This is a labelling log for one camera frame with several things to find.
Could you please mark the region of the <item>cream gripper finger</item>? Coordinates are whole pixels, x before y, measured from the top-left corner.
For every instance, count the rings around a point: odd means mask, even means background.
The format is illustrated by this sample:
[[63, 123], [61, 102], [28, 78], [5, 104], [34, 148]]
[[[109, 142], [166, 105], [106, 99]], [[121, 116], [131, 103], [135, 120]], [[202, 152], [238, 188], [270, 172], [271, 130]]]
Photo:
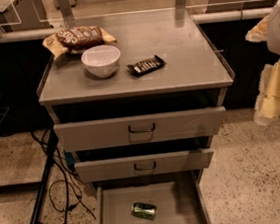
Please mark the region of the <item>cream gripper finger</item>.
[[253, 121], [261, 126], [271, 124], [280, 116], [280, 98], [266, 95], [272, 72], [273, 66], [266, 64], [259, 79], [259, 95], [255, 100]]
[[245, 35], [245, 39], [249, 42], [261, 42], [267, 41], [267, 23], [268, 16], [263, 17], [262, 20], [258, 22], [258, 24], [252, 27], [251, 30], [247, 32]]

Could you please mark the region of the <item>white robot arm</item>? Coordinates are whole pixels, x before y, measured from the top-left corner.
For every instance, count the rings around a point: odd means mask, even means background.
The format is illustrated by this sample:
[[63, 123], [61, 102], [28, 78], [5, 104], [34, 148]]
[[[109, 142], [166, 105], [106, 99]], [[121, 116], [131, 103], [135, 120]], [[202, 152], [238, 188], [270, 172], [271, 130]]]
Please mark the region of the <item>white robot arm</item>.
[[[247, 32], [245, 39], [249, 42], [265, 41], [269, 51], [280, 56], [280, 0], [268, 16]], [[280, 116], [280, 58], [275, 64], [263, 67], [259, 81], [253, 120], [264, 126]]]

